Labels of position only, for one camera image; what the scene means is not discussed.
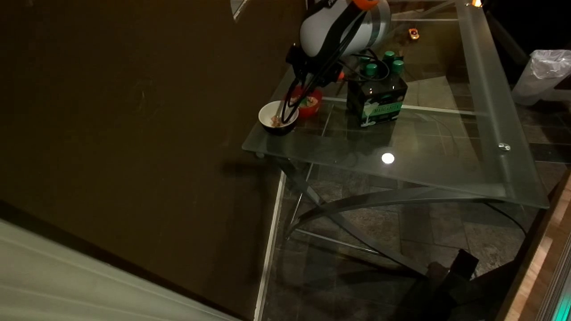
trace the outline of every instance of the white robot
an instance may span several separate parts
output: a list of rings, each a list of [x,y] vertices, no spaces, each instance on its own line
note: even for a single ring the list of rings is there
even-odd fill
[[[388,0],[322,0],[313,4],[302,24],[301,45],[295,44],[286,60],[297,76],[286,102],[297,86],[304,88],[304,95],[290,102],[290,108],[297,110],[317,88],[335,83],[343,70],[342,58],[379,45],[390,22]]]

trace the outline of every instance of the bottle cap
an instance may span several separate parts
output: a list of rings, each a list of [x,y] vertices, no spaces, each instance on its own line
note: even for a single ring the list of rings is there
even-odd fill
[[[395,53],[393,51],[386,51],[386,60],[395,60]]]
[[[365,76],[376,78],[376,76],[377,76],[377,63],[368,63],[368,65],[365,67]]]

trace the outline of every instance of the red object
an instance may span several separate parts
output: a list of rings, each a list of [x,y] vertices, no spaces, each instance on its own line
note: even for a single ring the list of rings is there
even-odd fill
[[[422,35],[418,33],[418,29],[409,29],[409,37],[411,40],[418,42],[422,38]]]
[[[299,86],[292,94],[290,101],[302,97],[302,94],[304,94],[304,88]],[[302,102],[302,106],[301,106],[301,119],[299,120],[310,120],[311,117],[318,115],[322,110],[322,101],[324,101],[324,95],[318,90],[315,90],[311,95],[308,95],[306,102]]]
[[[354,4],[361,10],[361,12],[374,12],[379,4],[379,0],[354,0]]]
[[[345,76],[345,70],[342,70],[338,76],[338,83],[345,83],[345,81],[347,81],[347,76]]]

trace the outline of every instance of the white bowl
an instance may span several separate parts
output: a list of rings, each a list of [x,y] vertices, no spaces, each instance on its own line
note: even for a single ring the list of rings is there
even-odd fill
[[[281,127],[274,127],[274,119],[276,119],[276,117],[281,119],[281,115],[277,115],[279,110],[281,110],[281,104],[283,104],[283,101],[270,102],[270,104],[267,104],[267,106],[258,113],[258,120],[260,120],[270,133],[290,133],[290,131],[295,127],[295,124],[297,124],[297,120],[299,120],[299,117],[301,117],[301,110],[297,110],[297,111],[293,113],[293,117],[290,119],[288,124],[281,124]]]

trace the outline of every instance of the brown wall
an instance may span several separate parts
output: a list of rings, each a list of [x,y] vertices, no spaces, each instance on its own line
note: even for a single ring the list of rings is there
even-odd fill
[[[252,316],[277,174],[240,147],[302,3],[0,6],[0,201]]]

